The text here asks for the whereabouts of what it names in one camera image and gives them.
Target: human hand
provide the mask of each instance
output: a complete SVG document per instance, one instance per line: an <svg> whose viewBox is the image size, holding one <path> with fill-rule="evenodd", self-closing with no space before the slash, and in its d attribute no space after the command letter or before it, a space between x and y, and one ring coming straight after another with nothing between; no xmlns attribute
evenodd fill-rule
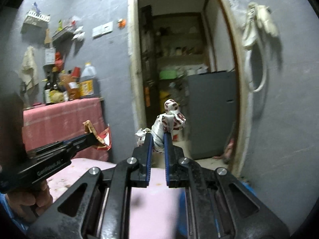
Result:
<svg viewBox="0 0 319 239"><path fill-rule="evenodd" d="M21 205L32 206L36 204L36 213L38 215L43 214L52 204L53 198L50 195L46 180L41 182L40 188L41 191L36 193L32 193L32 191L26 189L18 189L6 194L5 197L12 211L28 222L31 221L31 218L22 210Z"/></svg>

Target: blue sleeve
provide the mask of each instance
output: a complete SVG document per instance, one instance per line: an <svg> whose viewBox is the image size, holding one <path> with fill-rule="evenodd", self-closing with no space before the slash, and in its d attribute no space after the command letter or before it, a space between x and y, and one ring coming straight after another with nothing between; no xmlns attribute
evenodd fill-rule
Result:
<svg viewBox="0 0 319 239"><path fill-rule="evenodd" d="M25 234L29 226L13 213L13 211L11 210L7 202L7 199L5 198L5 195L1 193L0 193L0 203L4 207L8 216L11 218L12 222Z"/></svg>

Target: door frame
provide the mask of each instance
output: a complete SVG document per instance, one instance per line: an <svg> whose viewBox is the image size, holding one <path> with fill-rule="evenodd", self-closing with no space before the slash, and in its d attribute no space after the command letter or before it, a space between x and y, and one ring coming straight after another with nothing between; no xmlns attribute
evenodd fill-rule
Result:
<svg viewBox="0 0 319 239"><path fill-rule="evenodd" d="M251 96L244 79L244 50L241 45L241 33L236 27L236 21L230 8L229 0L220 2L225 21L229 30L232 44L234 65L237 78L237 139L234 144L229 170L236 177L240 177L248 150L251 130ZM140 41L138 28L138 0L128 0L128 29L131 86L133 93L133 114L136 129L146 127L143 81L141 75Z"/></svg>

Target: floor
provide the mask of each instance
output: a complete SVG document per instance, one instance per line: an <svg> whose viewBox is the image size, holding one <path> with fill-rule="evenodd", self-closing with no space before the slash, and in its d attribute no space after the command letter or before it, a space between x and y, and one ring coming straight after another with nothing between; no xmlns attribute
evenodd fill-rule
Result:
<svg viewBox="0 0 319 239"><path fill-rule="evenodd" d="M175 146L181 147L183 149L184 155L188 158L191 158L189 154L189 141L173 142L173 144ZM164 154L154 153L153 160L154 161L152 163L152 167L165 169ZM208 158L208 159L196 160L196 162L198 162L201 167L211 169L211 170L215 170L218 167L228 168L228 165L224 164L221 159L218 160L218 159Z"/></svg>

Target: wall socket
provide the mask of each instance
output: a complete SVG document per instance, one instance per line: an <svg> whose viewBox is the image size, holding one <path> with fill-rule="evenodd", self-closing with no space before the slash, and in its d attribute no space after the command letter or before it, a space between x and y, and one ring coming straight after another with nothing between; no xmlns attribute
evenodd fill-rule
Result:
<svg viewBox="0 0 319 239"><path fill-rule="evenodd" d="M113 31L113 22L109 22L93 28L92 37L97 37L103 34L107 34Z"/></svg>

